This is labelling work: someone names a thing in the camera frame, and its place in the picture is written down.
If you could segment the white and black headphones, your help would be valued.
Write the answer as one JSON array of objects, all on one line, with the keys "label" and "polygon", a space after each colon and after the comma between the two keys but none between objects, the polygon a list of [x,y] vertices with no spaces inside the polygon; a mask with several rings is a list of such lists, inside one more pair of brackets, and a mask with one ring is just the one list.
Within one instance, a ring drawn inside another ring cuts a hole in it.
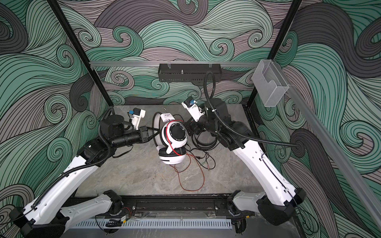
[{"label": "white and black headphones", "polygon": [[182,120],[177,120],[170,113],[156,112],[153,117],[153,128],[159,129],[154,143],[159,159],[166,165],[177,165],[186,157],[185,145],[188,133]]}]

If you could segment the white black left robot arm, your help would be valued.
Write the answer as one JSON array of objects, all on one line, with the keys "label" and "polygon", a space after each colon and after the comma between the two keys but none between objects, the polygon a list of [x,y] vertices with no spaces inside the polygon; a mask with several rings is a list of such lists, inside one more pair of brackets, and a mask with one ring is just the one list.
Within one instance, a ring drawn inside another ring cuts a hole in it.
[{"label": "white black left robot arm", "polygon": [[92,173],[115,156],[118,148],[151,140],[151,128],[139,125],[145,110],[134,108],[129,114],[130,120],[125,121],[110,107],[100,121],[98,136],[78,150],[69,166],[36,199],[11,211],[11,222],[24,238],[59,238],[89,218],[105,213],[120,215],[123,201],[113,190],[73,206],[64,204]]}]

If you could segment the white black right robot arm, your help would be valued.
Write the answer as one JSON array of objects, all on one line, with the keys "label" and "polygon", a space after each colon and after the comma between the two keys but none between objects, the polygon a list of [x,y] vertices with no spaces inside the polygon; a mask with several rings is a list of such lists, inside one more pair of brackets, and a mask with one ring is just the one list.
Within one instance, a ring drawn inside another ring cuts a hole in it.
[{"label": "white black right robot arm", "polygon": [[206,101],[202,107],[192,97],[183,102],[184,108],[191,115],[191,119],[186,122],[188,134],[193,136],[209,132],[245,163],[264,189],[260,193],[234,192],[229,197],[230,212],[234,216],[240,216],[244,211],[260,213],[275,226],[289,221],[296,213],[297,206],[306,198],[306,192],[288,182],[268,159],[260,144],[274,145],[278,149],[293,147],[293,144],[256,138],[244,123],[233,121],[226,103],[208,93],[209,78],[212,86],[216,86],[214,73],[207,71],[203,79]]}]

